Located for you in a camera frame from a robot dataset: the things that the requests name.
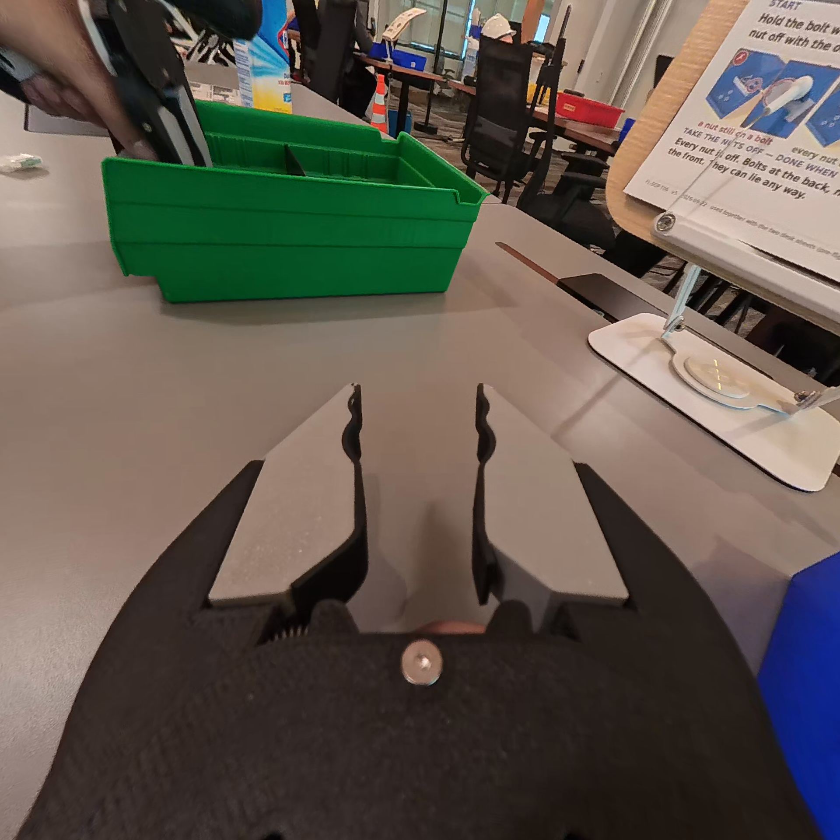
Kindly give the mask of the red plastic bin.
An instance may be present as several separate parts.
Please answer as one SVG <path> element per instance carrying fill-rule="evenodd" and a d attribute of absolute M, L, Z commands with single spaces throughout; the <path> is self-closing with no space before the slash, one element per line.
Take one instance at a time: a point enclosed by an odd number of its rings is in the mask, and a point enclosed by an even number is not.
<path fill-rule="evenodd" d="M 616 128 L 624 114 L 622 108 L 578 96 L 573 92 L 558 93 L 556 102 L 557 117 L 609 130 Z"/>

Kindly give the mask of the wooden office desk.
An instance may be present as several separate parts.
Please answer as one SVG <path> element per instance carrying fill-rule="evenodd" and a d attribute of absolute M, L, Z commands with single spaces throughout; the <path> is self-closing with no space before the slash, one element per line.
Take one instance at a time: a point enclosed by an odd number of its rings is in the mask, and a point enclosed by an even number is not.
<path fill-rule="evenodd" d="M 569 117 L 573 116 L 571 110 L 560 106 L 560 111 L 554 116 L 554 136 L 560 140 L 580 146 L 584 153 L 592 152 L 601 160 L 607 160 L 614 156 L 619 147 L 620 132 L 615 127 L 609 128 L 602 125 L 594 125 L 589 122 L 580 122 Z"/>

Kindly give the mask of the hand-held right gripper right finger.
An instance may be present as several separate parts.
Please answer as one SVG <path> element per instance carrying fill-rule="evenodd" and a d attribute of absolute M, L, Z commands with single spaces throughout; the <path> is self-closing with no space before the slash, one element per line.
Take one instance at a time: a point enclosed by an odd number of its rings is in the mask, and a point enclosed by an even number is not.
<path fill-rule="evenodd" d="M 520 602 L 532 628 L 629 592 L 572 456 L 491 385 L 476 390 L 471 571 L 478 602 Z"/>

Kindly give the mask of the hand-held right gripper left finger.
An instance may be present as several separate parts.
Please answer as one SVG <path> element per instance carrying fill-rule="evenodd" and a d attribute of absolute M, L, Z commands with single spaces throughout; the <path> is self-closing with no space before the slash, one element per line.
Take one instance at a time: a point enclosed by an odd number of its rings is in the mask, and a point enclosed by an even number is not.
<path fill-rule="evenodd" d="M 369 569 L 361 387 L 348 384 L 261 463 L 208 593 L 213 607 L 271 605 L 306 621 L 343 603 Z"/>

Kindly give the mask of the printed instruction sheet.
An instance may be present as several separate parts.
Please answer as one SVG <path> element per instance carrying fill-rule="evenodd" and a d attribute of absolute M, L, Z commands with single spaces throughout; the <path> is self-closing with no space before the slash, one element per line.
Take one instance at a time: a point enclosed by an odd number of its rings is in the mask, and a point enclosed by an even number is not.
<path fill-rule="evenodd" d="M 747 2 L 624 193 L 838 281 L 838 2 Z"/>

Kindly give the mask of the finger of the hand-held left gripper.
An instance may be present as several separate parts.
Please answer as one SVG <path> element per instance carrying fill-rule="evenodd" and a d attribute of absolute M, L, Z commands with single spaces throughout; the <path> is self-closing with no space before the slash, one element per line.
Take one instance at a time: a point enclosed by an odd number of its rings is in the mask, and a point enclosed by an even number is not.
<path fill-rule="evenodd" d="M 141 98 L 140 128 L 160 161 L 197 165 L 196 156 L 175 115 L 155 98 Z"/>
<path fill-rule="evenodd" d="M 193 164 L 212 167 L 214 163 L 197 115 L 196 104 L 187 87 L 171 88 L 171 113 L 190 150 Z"/>

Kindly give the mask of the green plastic bin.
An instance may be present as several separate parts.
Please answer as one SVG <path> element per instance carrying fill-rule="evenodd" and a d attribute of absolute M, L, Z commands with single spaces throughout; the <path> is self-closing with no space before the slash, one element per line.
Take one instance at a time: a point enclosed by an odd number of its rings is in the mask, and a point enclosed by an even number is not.
<path fill-rule="evenodd" d="M 445 292 L 487 192 L 413 136 L 200 101 L 212 167 L 101 163 L 112 251 L 170 303 Z M 288 144 L 307 173 L 285 173 Z"/>

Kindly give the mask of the disinfecting wipes canister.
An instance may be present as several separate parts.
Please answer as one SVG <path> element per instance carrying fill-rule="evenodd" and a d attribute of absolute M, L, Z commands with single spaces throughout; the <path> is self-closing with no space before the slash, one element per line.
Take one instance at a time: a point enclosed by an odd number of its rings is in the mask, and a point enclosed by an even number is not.
<path fill-rule="evenodd" d="M 263 1 L 262 22 L 251 40 L 233 41 L 241 104 L 292 113 L 286 1 Z"/>

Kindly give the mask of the blue plastic bin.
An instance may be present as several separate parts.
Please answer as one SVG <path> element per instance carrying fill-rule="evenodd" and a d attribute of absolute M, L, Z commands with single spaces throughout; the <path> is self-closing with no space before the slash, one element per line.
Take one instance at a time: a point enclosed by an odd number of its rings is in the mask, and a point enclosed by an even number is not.
<path fill-rule="evenodd" d="M 839 555 L 791 578 L 759 686 L 795 782 L 827 839 L 839 838 Z"/>
<path fill-rule="evenodd" d="M 395 67 L 417 70 L 420 72 L 425 72 L 426 69 L 427 59 L 425 56 L 416 55 L 410 51 L 398 49 L 396 45 L 389 41 L 374 43 L 368 53 L 368 56 L 375 60 L 389 62 Z"/>

